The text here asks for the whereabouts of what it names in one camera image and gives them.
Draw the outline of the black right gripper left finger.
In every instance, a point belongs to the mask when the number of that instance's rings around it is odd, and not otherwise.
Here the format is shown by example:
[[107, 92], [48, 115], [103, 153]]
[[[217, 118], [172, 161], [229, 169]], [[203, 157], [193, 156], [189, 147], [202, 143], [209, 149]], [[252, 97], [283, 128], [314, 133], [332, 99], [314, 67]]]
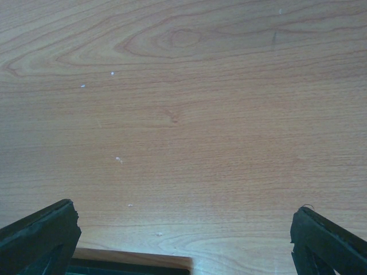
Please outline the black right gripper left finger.
[[78, 218], [62, 199], [1, 228], [1, 274], [65, 274], [81, 236]]

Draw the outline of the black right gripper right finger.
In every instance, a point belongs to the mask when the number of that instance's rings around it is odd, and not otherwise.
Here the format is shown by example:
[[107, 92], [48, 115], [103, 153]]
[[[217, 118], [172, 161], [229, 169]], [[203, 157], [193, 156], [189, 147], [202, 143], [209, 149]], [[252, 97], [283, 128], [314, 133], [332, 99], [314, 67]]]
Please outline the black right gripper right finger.
[[366, 241], [314, 210], [298, 209], [290, 236], [298, 274], [366, 274]]

